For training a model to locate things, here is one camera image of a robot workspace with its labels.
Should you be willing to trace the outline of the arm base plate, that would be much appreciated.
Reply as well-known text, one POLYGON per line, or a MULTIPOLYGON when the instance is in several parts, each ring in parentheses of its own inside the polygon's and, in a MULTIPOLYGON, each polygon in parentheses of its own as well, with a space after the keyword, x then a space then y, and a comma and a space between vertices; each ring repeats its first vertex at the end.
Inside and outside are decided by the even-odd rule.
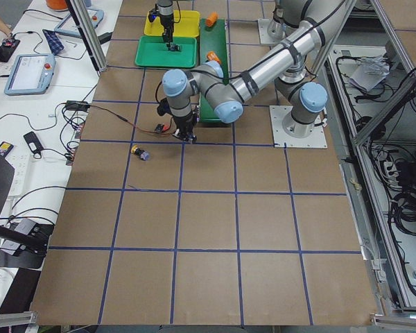
POLYGON ((297 123, 291 114, 292 106, 271 105, 270 120, 273 146, 277 148, 327 148, 320 114, 311 124, 297 123))
POLYGON ((274 19, 258 19, 259 38, 262 45, 279 44, 286 37, 286 27, 274 19))

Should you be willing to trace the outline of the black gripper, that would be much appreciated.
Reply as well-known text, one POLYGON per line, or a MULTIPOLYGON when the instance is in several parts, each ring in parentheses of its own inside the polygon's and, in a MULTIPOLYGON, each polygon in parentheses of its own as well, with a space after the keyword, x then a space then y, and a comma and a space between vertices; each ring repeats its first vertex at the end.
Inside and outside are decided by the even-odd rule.
POLYGON ((148 13, 148 20, 153 23, 156 17, 159 17, 160 24, 164 28, 163 40, 168 49, 173 48, 173 31, 174 31, 174 12, 170 9, 166 12, 158 9, 152 9, 148 13))
POLYGON ((187 139, 187 142, 190 144, 195 144, 197 142, 197 136, 193 133, 193 128, 198 120, 197 108, 193 110, 189 107, 189 113, 187 115, 178 117, 171 112, 168 101, 162 99, 157 106, 157 113, 159 116, 164 116, 165 114, 171 115, 177 129, 180 130, 182 139, 187 139))

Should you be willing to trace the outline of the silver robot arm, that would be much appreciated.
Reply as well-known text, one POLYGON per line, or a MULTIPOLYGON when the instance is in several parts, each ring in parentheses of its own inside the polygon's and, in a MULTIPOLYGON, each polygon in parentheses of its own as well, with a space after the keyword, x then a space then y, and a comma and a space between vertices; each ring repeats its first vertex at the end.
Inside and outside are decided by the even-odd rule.
POLYGON ((148 13, 148 21, 153 23, 156 18, 159 18, 160 24, 164 28, 162 39, 169 51, 177 51, 178 45, 173 41, 174 32, 174 12, 172 0, 158 0, 153 9, 148 13))
POLYGON ((204 96, 223 123, 233 123, 243 114, 244 103, 291 69, 304 69, 304 60, 315 49, 324 51, 345 23, 352 9, 349 1, 286 1, 281 20, 292 29, 281 42, 249 69, 225 83, 220 65, 210 60, 194 69, 168 70, 162 85, 166 95, 158 114, 172 116, 174 137, 193 143, 197 114, 190 99, 204 96))

